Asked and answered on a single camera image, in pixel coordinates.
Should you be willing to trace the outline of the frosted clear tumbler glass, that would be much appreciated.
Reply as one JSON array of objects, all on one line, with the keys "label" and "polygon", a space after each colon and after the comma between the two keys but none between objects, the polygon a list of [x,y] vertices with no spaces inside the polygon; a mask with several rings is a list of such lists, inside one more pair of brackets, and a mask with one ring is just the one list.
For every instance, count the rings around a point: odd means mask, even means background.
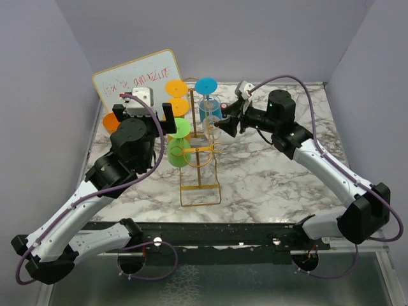
[{"label": "frosted clear tumbler glass", "polygon": [[203,122],[201,122],[204,135],[209,137],[211,140],[219,139],[221,136],[221,130],[215,127],[215,123],[221,119],[222,118],[218,118],[214,115],[209,115]]}]

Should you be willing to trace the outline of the blue plastic wine glass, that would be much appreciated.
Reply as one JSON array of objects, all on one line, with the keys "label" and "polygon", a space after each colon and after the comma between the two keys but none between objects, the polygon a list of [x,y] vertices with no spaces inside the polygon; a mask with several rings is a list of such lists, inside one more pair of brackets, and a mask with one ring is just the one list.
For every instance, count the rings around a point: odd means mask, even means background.
[{"label": "blue plastic wine glass", "polygon": [[194,86],[195,91],[202,95],[199,100],[199,115],[200,121],[203,122],[209,115],[214,115],[218,118],[222,117],[221,102],[214,95],[218,87],[218,83],[213,78],[201,78]]}]

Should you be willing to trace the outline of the orange plastic wine glass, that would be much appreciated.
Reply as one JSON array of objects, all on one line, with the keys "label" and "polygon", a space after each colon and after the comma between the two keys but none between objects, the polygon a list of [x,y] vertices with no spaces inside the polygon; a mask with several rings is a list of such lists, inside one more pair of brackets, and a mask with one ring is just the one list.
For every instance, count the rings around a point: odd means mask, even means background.
[{"label": "orange plastic wine glass", "polygon": [[116,132],[120,122],[116,118],[113,112],[108,113],[103,117],[103,126],[106,131],[111,135],[112,133]]}]

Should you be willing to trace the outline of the yellow plastic wine glass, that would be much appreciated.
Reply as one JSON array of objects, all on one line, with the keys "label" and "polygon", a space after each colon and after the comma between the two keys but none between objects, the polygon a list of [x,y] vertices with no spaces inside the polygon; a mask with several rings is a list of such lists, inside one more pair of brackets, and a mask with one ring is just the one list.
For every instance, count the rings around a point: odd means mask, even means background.
[{"label": "yellow plastic wine glass", "polygon": [[173,98],[181,98],[189,91],[188,86],[181,80],[170,80],[165,85],[166,93]]},{"label": "yellow plastic wine glass", "polygon": [[189,111],[189,103],[184,98],[171,98],[168,102],[171,104],[174,117],[184,118]]}]

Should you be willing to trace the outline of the green plastic wine glass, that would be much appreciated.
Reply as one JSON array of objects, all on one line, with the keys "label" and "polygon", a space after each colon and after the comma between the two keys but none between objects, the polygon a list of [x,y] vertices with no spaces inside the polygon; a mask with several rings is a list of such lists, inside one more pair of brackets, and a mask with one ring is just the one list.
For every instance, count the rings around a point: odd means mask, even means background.
[{"label": "green plastic wine glass", "polygon": [[168,136],[167,157],[172,166],[183,168],[191,162],[191,153],[184,153],[184,149],[191,148],[189,143],[191,125],[184,118],[176,118],[175,125],[176,132]]}]

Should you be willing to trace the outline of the clear champagne flute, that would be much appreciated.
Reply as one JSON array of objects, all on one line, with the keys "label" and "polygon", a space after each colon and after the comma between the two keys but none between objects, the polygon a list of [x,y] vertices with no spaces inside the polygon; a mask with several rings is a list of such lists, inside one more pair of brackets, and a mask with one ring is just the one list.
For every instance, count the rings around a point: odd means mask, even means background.
[{"label": "clear champagne flute", "polygon": [[309,100],[306,96],[298,96],[296,99],[296,107],[302,109],[308,109],[309,107]]}]

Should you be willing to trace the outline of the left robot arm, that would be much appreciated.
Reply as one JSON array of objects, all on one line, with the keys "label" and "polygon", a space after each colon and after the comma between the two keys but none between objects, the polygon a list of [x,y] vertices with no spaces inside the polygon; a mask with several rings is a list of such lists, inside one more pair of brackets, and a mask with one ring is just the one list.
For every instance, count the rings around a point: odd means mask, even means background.
[{"label": "left robot arm", "polygon": [[162,107],[164,120],[144,102],[137,107],[114,106],[119,126],[110,136],[110,150],[96,160],[71,198],[44,225],[12,239],[20,255],[17,284],[55,284],[89,257],[145,249],[149,242],[132,219],[84,236],[78,233],[102,208],[155,172],[164,156],[164,136],[177,130],[171,105]]}]

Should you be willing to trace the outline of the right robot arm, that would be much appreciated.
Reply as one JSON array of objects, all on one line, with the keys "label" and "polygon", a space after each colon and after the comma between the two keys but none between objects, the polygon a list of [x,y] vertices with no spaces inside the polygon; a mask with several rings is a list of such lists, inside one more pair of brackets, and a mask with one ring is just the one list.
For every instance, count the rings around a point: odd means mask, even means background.
[{"label": "right robot arm", "polygon": [[299,249],[308,249],[324,237],[344,237],[361,244],[384,226],[390,212],[391,191],[383,183],[374,185],[361,178],[322,149],[312,133],[295,122],[296,103],[289,92],[274,90],[268,95],[266,110],[254,108],[239,98],[222,112],[226,119],[215,126],[232,137],[254,128],[271,134],[272,145],[290,160],[296,161],[336,195],[345,206],[341,214],[308,217],[293,233]]}]

